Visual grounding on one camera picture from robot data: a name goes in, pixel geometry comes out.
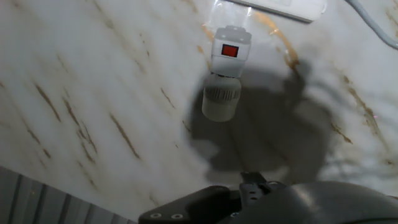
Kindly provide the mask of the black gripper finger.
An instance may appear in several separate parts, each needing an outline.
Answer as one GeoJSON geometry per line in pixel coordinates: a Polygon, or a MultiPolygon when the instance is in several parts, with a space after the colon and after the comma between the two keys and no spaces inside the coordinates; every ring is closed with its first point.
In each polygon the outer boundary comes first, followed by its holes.
{"type": "Polygon", "coordinates": [[[240,176],[237,190],[221,185],[206,187],[143,213],[138,224],[228,223],[261,197],[286,188],[259,172],[242,172],[240,176]]]}

